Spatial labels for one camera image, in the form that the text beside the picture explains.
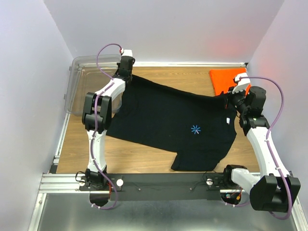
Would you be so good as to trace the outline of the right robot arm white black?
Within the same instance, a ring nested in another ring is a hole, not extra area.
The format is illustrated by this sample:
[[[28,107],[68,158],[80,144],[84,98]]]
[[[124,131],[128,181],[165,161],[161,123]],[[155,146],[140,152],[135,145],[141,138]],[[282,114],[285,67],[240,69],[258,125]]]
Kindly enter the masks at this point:
[[[266,90],[257,86],[248,91],[244,87],[231,87],[228,100],[240,114],[239,124],[253,147],[260,176],[254,176],[244,166],[227,165],[222,185],[228,189],[240,186],[249,194],[254,210],[290,215],[301,184],[284,167],[271,137],[271,125],[262,115]]]

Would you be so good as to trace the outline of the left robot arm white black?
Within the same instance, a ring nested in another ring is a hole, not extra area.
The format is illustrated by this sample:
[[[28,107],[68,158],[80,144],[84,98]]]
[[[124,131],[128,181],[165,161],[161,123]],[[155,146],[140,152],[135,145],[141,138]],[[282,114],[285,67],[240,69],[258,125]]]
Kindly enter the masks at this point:
[[[89,162],[85,170],[85,184],[102,190],[109,180],[106,178],[105,136],[112,121],[113,102],[121,101],[126,85],[132,80],[135,59],[132,54],[121,56],[118,69],[109,82],[95,93],[85,96],[82,124],[89,139]]]

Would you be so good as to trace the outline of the black t-shirt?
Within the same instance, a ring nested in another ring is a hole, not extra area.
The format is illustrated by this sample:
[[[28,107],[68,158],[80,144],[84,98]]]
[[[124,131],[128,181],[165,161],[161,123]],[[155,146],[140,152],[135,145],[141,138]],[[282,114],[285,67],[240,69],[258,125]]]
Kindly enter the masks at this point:
[[[134,76],[107,135],[175,152],[174,171],[212,171],[236,138],[236,114],[225,94],[197,95]]]

